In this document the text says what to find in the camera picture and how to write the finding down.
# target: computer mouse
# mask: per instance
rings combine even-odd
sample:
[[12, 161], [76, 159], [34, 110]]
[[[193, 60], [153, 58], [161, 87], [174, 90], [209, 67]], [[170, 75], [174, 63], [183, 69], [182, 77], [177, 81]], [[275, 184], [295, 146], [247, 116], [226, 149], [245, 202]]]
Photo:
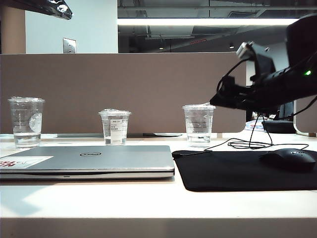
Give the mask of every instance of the computer mouse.
[[295, 172], [309, 172], [316, 163], [307, 151], [293, 148], [267, 152], [260, 156], [260, 161], [268, 166]]

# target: clear plastic cup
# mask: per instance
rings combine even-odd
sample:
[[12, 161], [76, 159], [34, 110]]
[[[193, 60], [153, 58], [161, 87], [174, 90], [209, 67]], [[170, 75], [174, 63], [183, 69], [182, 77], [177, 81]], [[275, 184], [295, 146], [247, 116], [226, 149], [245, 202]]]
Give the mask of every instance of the clear plastic cup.
[[128, 121], [131, 112], [104, 109], [99, 112], [104, 128], [106, 145], [124, 145], [127, 139]]
[[12, 129], [17, 148], [40, 144], [44, 99], [12, 97], [8, 99], [11, 109]]
[[187, 141], [191, 146], [208, 146], [215, 106], [210, 104], [185, 105], [183, 109], [185, 113]]

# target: mouse pad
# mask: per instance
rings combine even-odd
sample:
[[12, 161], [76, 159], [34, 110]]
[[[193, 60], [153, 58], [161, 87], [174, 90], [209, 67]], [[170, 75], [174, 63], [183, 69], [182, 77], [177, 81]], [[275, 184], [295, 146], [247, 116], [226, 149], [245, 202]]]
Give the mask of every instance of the mouse pad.
[[[175, 151], [184, 186], [190, 191], [316, 190], [317, 166], [310, 172], [290, 172], [260, 162], [267, 151]], [[317, 158], [316, 151], [308, 151]]]

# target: silver laptop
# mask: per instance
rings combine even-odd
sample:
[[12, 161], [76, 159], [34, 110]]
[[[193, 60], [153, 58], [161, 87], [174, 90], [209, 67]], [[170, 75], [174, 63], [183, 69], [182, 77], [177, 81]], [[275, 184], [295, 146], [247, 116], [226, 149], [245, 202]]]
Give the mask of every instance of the silver laptop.
[[173, 175], [168, 146], [36, 147], [0, 158], [0, 180], [151, 179]]

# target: cable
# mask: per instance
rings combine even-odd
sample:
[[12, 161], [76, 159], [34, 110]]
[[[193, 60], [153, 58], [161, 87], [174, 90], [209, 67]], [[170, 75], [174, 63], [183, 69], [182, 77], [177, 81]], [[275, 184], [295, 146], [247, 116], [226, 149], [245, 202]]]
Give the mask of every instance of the cable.
[[236, 67], [238, 67], [241, 63], [245, 62], [245, 61], [248, 61], [250, 58], [247, 58], [247, 59], [242, 59], [240, 60], [239, 62], [237, 62], [222, 78], [221, 80], [219, 80], [218, 84], [217, 84], [217, 88], [216, 88], [216, 92], [219, 93], [219, 90], [220, 90], [220, 85], [223, 81], [223, 78], [228, 76]]
[[302, 59], [301, 61], [299, 61], [298, 63], [296, 63], [294, 66], [292, 66], [290, 68], [290, 70], [294, 70], [296, 69], [297, 67], [299, 67], [303, 62], [307, 61], [306, 64], [309, 64], [310, 61], [315, 57], [317, 56], [317, 51], [315, 51], [314, 53], [312, 53], [310, 56], [307, 56], [306, 58]]
[[191, 153], [191, 154], [174, 154], [173, 157], [176, 159], [176, 158], [183, 157], [183, 156], [192, 156], [192, 155], [199, 155], [199, 154], [211, 153], [212, 150], [210, 150], [210, 149], [212, 149], [212, 148], [214, 148], [214, 147], [218, 147], [218, 146], [220, 146], [220, 145], [223, 145], [223, 144], [225, 144], [225, 143], [227, 143], [227, 142], [228, 142], [228, 146], [233, 147], [233, 148], [235, 148], [235, 149], [251, 149], [251, 150], [269, 148], [269, 147], [278, 146], [278, 145], [303, 145], [304, 147], [301, 148], [301, 150], [304, 150], [304, 149], [306, 149], [307, 147], [309, 147], [309, 144], [305, 144], [305, 143], [281, 143], [281, 144], [273, 144], [272, 137], [271, 137], [271, 135], [269, 134], [268, 131], [266, 131], [266, 132], [267, 132], [267, 134], [268, 134], [268, 136], [269, 136], [269, 138], [270, 138], [270, 143], [252, 141], [253, 132], [254, 132], [254, 130], [255, 130], [256, 124], [257, 124], [258, 119], [259, 119], [260, 116], [262, 116], [263, 122], [264, 122], [264, 126], [265, 126], [264, 116], [263, 116], [263, 115], [258, 115], [258, 117], [257, 117], [257, 119], [256, 119], [256, 122], [255, 122], [255, 125], [254, 125], [254, 127], [253, 127], [253, 129], [252, 129], [252, 133], [251, 133], [251, 136], [250, 136], [250, 140], [249, 140], [249, 141], [247, 141], [247, 140], [242, 140], [242, 139], [238, 139], [238, 138], [230, 138], [230, 139], [226, 140], [225, 142], [223, 142], [223, 143], [221, 143], [221, 144], [208, 147], [208, 148], [204, 149], [203, 151], [200, 151], [200, 152], [197, 152], [197, 153]]
[[307, 110], [308, 108], [310, 108], [312, 106], [312, 104], [314, 104], [314, 102], [317, 101], [317, 96], [315, 96], [310, 103], [308, 103], [308, 105], [306, 107], [304, 107], [303, 109], [301, 109], [300, 111], [296, 112], [296, 113], [292, 113], [291, 115], [287, 116], [287, 117], [283, 117], [283, 118], [279, 118], [281, 119], [290, 119], [293, 116], [298, 115], [299, 113], [302, 113], [303, 111]]

